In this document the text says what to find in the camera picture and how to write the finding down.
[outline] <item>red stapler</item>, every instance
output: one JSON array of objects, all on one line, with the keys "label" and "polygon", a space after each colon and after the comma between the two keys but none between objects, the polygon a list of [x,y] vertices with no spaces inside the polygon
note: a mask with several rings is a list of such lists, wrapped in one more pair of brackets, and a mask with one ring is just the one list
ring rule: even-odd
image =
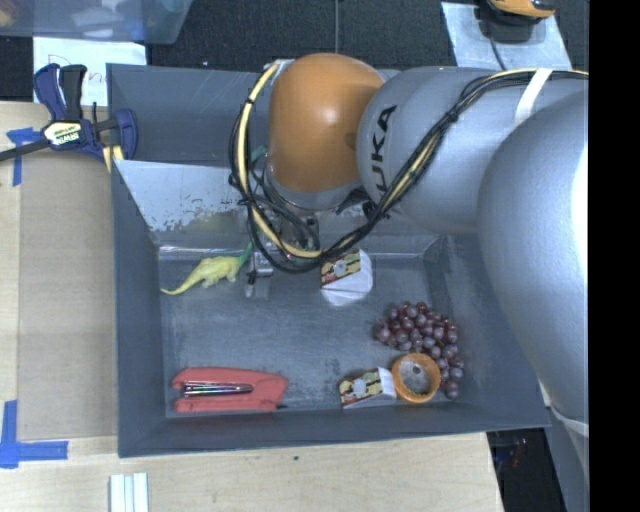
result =
[{"label": "red stapler", "polygon": [[171,381],[181,392],[178,413],[274,411],[289,382],[280,375],[238,368],[199,367],[182,370]]}]

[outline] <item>white cable tie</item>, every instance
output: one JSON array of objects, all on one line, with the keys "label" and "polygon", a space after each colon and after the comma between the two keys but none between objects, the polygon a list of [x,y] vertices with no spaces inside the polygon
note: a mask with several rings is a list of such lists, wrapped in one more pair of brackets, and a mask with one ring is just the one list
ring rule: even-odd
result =
[{"label": "white cable tie", "polygon": [[286,68],[288,68],[293,63],[294,60],[295,59],[277,59],[277,60],[274,60],[271,64],[267,64],[265,66],[265,69],[267,69],[272,64],[278,64],[278,69],[276,70],[274,75],[271,77],[272,84],[276,81],[276,78],[280,76],[280,73],[282,73]]},{"label": "white cable tie", "polygon": [[571,418],[567,418],[563,414],[559,413],[557,411],[557,409],[553,405],[550,406],[550,409],[553,412],[553,415],[559,421],[561,421],[564,424],[565,427],[567,427],[568,429],[571,429],[574,432],[580,434],[581,436],[586,437],[587,439],[589,439],[589,424],[588,423],[584,423],[582,421],[572,420]]},{"label": "white cable tie", "polygon": [[524,90],[522,98],[520,98],[520,102],[516,108],[513,126],[514,129],[531,117],[533,105],[536,102],[540,91],[542,91],[544,84],[551,76],[551,73],[553,73],[553,69],[547,68],[538,68],[534,73],[533,78],[531,78],[529,85],[527,85],[527,88]]}]

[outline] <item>black cable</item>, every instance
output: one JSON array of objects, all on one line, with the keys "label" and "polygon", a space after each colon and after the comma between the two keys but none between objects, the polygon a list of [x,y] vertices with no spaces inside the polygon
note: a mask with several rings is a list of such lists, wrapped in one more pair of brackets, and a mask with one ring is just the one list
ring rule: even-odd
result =
[{"label": "black cable", "polygon": [[493,55],[495,55],[496,60],[498,61],[498,65],[500,66],[500,69],[502,71],[506,71],[507,70],[507,66],[504,63],[504,61],[502,60],[502,57],[500,56],[500,54],[498,53],[498,48],[496,46],[496,41],[493,38],[493,36],[489,37],[489,43],[491,43],[491,49],[493,50]]},{"label": "black cable", "polygon": [[[285,272],[290,273],[302,273],[308,272],[314,268],[317,268],[324,262],[334,259],[336,257],[341,256],[345,252],[348,252],[349,249],[358,244],[364,237],[366,237],[376,226],[376,224],[387,218],[388,212],[402,200],[402,198],[406,195],[406,193],[413,188],[415,183],[422,177],[422,175],[426,172],[431,164],[433,158],[435,157],[440,143],[442,142],[444,135],[446,134],[449,127],[457,122],[460,114],[467,110],[471,105],[473,105],[476,101],[478,101],[484,94],[493,91],[502,89],[505,87],[516,87],[527,85],[532,77],[534,76],[536,70],[525,70],[522,72],[509,73],[507,75],[488,75],[484,77],[479,77],[477,79],[472,80],[465,86],[465,88],[460,93],[458,100],[456,103],[429,129],[427,134],[422,138],[416,149],[413,151],[409,159],[404,163],[404,165],[399,169],[399,171],[394,176],[390,186],[387,191],[380,198],[378,203],[374,204],[371,209],[369,215],[367,216],[367,222],[362,226],[354,229],[353,231],[343,235],[336,242],[334,242],[331,246],[326,249],[323,249],[319,256],[314,256],[312,258],[295,258],[294,256],[288,254],[286,251],[281,249],[284,246],[280,236],[277,234],[276,230],[273,229],[271,221],[266,214],[266,210],[272,210],[274,213],[277,213],[281,217],[285,218],[287,222],[291,223],[296,231],[306,232],[307,234],[312,233],[311,230],[308,229],[306,223],[297,217],[295,214],[287,210],[286,204],[281,203],[278,204],[273,198],[269,197],[268,191],[264,187],[264,171],[263,176],[260,180],[256,179],[256,175],[254,174],[254,179],[256,180],[256,184],[259,184],[264,192],[264,196],[257,195],[254,191],[251,190],[251,187],[248,186],[248,191],[242,189],[239,186],[240,179],[238,175],[238,167],[237,162],[235,162],[235,156],[233,149],[235,148],[235,143],[237,141],[238,135],[238,127],[239,120],[241,114],[238,116],[236,123],[233,126],[231,138],[229,141],[230,148],[230,163],[231,163],[231,183],[235,185],[235,187],[239,190],[242,196],[242,202],[248,208],[248,226],[249,232],[251,234],[251,238],[254,242],[254,245],[258,247],[258,249],[263,253],[265,258],[275,267]],[[549,79],[564,79],[564,78],[581,78],[586,79],[586,74],[581,74],[572,71],[554,71]],[[427,148],[429,144],[432,144],[433,147],[431,151],[427,154],[424,162],[420,165],[419,168],[411,170],[411,167],[414,166],[414,163],[417,161],[422,152]],[[249,148],[245,148],[245,159],[248,160],[246,155],[249,155]],[[245,168],[251,168],[251,162],[245,162]],[[398,190],[400,184],[404,181],[403,190]],[[277,238],[277,242],[279,245],[279,250],[283,261],[278,261],[269,253],[269,251],[264,247],[262,241],[260,240],[260,229],[256,223],[254,215],[259,215],[262,221],[270,227],[273,231],[275,237]],[[314,239],[314,242],[319,246],[319,241]],[[304,261],[305,263],[296,263],[296,261]]]},{"label": "black cable", "polygon": [[335,36],[335,53],[340,51],[340,6],[338,5],[338,0],[333,0],[334,2],[334,36]]}]

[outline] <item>gray tray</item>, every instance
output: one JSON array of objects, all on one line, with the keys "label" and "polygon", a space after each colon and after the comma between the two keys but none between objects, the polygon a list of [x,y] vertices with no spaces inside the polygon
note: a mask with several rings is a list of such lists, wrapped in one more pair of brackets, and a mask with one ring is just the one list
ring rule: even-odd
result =
[{"label": "gray tray", "polygon": [[[537,378],[498,306],[475,237],[437,237],[393,215],[360,246],[372,259],[373,289],[341,307],[323,298],[313,272],[276,271],[267,300],[245,297],[242,271],[235,283],[175,297],[160,292],[181,283],[200,258],[238,254],[248,241],[245,213],[225,188],[220,156],[236,109],[225,103],[216,117],[215,102],[192,107],[199,104],[194,94],[238,106],[255,77],[218,73],[112,66],[113,108],[133,108],[140,133],[147,134],[138,158],[158,148],[156,161],[173,162],[118,162],[112,172],[120,456],[547,426]],[[153,107],[158,102],[171,108],[162,114]],[[264,136],[264,113],[258,109],[255,145]],[[181,126],[179,133],[168,129],[171,123]],[[193,150],[188,157],[172,136]],[[363,220],[357,208],[321,216],[321,238],[330,242]],[[459,326],[466,363],[459,398],[439,393],[420,407],[398,401],[341,409],[340,380],[390,367],[401,355],[375,341],[372,329],[389,304],[402,300],[425,300]],[[283,375],[286,407],[175,414],[171,379],[186,367],[208,365]]]}]

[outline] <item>bin floor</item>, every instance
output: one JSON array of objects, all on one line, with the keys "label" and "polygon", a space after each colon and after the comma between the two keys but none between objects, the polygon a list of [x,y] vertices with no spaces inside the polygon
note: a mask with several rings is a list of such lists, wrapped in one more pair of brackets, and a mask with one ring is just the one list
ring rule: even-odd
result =
[{"label": "bin floor", "polygon": [[[378,366],[390,368],[401,352],[373,337],[376,320],[392,303],[429,303],[420,255],[369,255],[374,286],[362,299],[330,304],[320,291],[319,271],[270,278],[268,299],[247,299],[244,267],[226,280],[161,301],[167,416],[179,397],[170,387],[181,370],[195,366],[246,368],[289,380],[284,411],[339,408],[339,382]],[[160,283],[182,282],[198,260],[160,260]]]}]

